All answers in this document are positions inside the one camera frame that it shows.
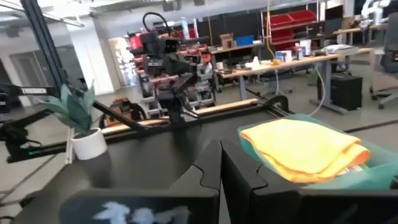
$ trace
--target red storage bin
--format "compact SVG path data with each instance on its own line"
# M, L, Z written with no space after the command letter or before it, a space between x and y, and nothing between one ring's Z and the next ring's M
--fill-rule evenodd
M142 47L141 40L139 39L140 35L141 34L134 34L133 36L130 37L129 43L132 49L139 49Z
M290 12L289 15L293 19L293 24L302 24L306 22L313 22L317 19L317 15L311 10L301 10Z
M294 43L285 43L275 45L275 50L292 50Z
M269 20L270 20L271 30L273 28L293 25L293 19L288 14L270 16Z
M281 41L292 40L293 36L294 34L292 29L273 31L271 34L271 42L278 43Z

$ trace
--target black monitor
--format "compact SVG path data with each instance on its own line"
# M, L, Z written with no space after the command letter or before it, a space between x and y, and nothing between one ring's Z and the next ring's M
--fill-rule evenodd
M344 6L336 6L325 10L324 33L331 34L343 27Z

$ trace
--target green leaves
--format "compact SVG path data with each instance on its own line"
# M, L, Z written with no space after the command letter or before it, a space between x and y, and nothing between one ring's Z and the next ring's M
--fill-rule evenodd
M86 132L90 130L91 114L87 113L84 105L81 105L79 101L76 101L72 96L68 97L68 111L72 121L80 124Z
M66 85L63 85L60 99L50 96L48 101L42 101L42 103L53 111L64 125L75 128L77 132L86 135L90 133L91 129L91 108L94 101L93 85L83 97L77 96Z
M91 111L91 107L95 101L94 82L91 84L90 89L85 92L83 99L87 112Z
M69 96L72 96L72 93L70 92L69 88L66 85L62 85L62 87L61 87L61 101L62 101L64 107L67 107L68 97Z

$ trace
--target cardboard box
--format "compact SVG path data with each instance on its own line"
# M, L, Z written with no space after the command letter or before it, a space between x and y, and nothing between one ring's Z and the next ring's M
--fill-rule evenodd
M355 16L345 17L343 18L342 29L350 29L350 25L355 21Z
M236 42L234 41L234 34L221 34L221 46L223 49L230 49L236 46Z

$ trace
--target cable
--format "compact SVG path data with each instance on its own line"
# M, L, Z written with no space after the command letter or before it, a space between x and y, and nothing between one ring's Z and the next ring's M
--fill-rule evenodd
M269 30L269 26L270 26L270 19L271 19L271 17L269 16L269 7L271 5L270 3L271 3L271 0L268 0L268 5L267 5L267 24L266 24L266 42L267 42L268 51L271 53L272 58L273 58L272 62L271 62L271 65L279 65L280 62L278 60L276 60L274 52L269 47L269 37L270 37L270 35L269 35L269 31L270 31Z
M278 76L278 71L275 70L275 79L276 79L276 91L275 91L275 95L278 95L279 93L279 76Z
M325 100L325 91L326 91L325 82L323 82L323 78L322 78L322 76L321 76L321 74L320 74L320 72L318 70L318 66L315 65L314 69L317 72L319 79L321 80L321 84L322 84L322 99L321 99L321 102L319 102L318 107L314 111L312 111L312 113L310 113L309 116L313 116L322 107L322 104L323 104L323 102Z
M209 11L207 9L207 0L205 0L205 5L206 5L206 11L207 11L207 23L209 25L210 45L213 46L213 35L211 34L211 22L210 22Z
M146 29L148 32L150 32L150 30L149 30L149 28L147 27L147 24L145 23L145 18L146 18L148 15L154 15L154 16L160 17L160 18L163 20L163 22L164 22L164 24L165 24L165 26L166 26L167 33L169 34L169 36L171 36L170 27L169 27L169 25L167 24L166 19L165 19L162 15L160 15L159 13L157 13L157 12L147 12L147 13L145 13L144 16L142 17L142 23L143 23L145 29Z

